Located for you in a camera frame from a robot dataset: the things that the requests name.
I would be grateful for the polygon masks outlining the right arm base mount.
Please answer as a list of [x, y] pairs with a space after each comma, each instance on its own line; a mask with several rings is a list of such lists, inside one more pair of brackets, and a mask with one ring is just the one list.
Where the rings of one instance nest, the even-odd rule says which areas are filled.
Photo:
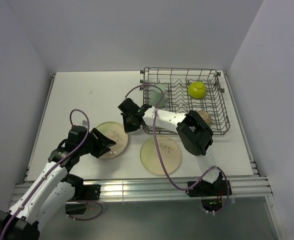
[[186, 190], [185, 193], [191, 198], [211, 197], [201, 199], [201, 205], [205, 212], [216, 214], [223, 208], [224, 203], [231, 196], [232, 190], [228, 180], [217, 178], [213, 183], [202, 180], [194, 188]]

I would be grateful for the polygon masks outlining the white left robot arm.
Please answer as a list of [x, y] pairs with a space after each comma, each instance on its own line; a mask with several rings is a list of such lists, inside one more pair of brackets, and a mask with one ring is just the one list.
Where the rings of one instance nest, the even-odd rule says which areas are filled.
[[82, 201], [83, 179], [71, 174], [71, 169], [82, 156], [99, 158], [114, 145], [96, 128], [74, 125], [27, 192], [9, 210], [0, 210], [0, 240], [37, 240], [41, 223], [68, 200]]

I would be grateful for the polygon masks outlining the pale green plastic cup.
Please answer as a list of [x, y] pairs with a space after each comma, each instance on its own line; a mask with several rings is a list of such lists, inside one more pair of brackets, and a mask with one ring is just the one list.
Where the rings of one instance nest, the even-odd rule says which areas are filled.
[[165, 105], [166, 86], [164, 84], [157, 84], [152, 89], [150, 95], [150, 105], [160, 109]]

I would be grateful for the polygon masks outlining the black bowl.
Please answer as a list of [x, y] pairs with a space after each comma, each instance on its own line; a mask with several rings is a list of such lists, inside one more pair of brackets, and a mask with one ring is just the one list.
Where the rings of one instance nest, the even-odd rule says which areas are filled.
[[206, 124], [208, 126], [211, 126], [211, 124], [212, 124], [212, 118], [211, 118], [211, 115], [207, 111], [198, 110], [197, 113], [206, 122]]

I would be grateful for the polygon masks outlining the lime green bowl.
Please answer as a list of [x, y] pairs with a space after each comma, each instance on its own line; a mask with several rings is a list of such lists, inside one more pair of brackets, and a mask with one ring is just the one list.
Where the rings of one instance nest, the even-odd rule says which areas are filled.
[[207, 93], [207, 88], [201, 81], [193, 82], [188, 87], [188, 94], [195, 99], [202, 99]]

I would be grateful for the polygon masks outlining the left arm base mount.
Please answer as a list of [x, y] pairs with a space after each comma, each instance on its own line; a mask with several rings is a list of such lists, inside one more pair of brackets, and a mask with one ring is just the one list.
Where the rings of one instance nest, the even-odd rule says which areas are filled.
[[76, 190], [73, 198], [65, 204], [65, 212], [68, 215], [83, 215], [88, 209], [87, 201], [98, 201], [101, 193], [101, 185], [85, 184]]

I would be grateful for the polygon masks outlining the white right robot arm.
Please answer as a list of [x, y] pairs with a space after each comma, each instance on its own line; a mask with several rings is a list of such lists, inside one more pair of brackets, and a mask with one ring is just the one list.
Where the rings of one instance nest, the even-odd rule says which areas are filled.
[[147, 140], [140, 151], [141, 162], [147, 171], [156, 176], [169, 177], [182, 162], [182, 150], [178, 144], [169, 137], [156, 134], [156, 129], [161, 128], [176, 133], [188, 153], [198, 159], [204, 156], [204, 160], [200, 161], [203, 173], [199, 180], [203, 182], [204, 192], [214, 195], [220, 189], [222, 171], [208, 153], [213, 143], [213, 131], [198, 112], [176, 113], [149, 104], [138, 106], [130, 98], [126, 98], [118, 108], [126, 133], [141, 127], [152, 128], [153, 138]]

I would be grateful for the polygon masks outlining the cream plate with branch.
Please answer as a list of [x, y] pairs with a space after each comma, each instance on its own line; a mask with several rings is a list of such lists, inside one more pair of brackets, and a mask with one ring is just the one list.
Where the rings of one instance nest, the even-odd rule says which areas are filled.
[[[182, 162], [182, 151], [178, 143], [167, 136], [157, 137], [160, 155], [168, 174], [175, 172]], [[142, 165], [153, 175], [164, 176], [154, 138], [148, 139], [141, 147], [140, 160]]]
[[97, 130], [104, 134], [107, 138], [116, 142], [116, 145], [110, 147], [110, 151], [104, 154], [101, 159], [113, 159], [123, 153], [128, 144], [128, 134], [125, 133], [122, 124], [114, 121], [104, 122], [98, 125]]

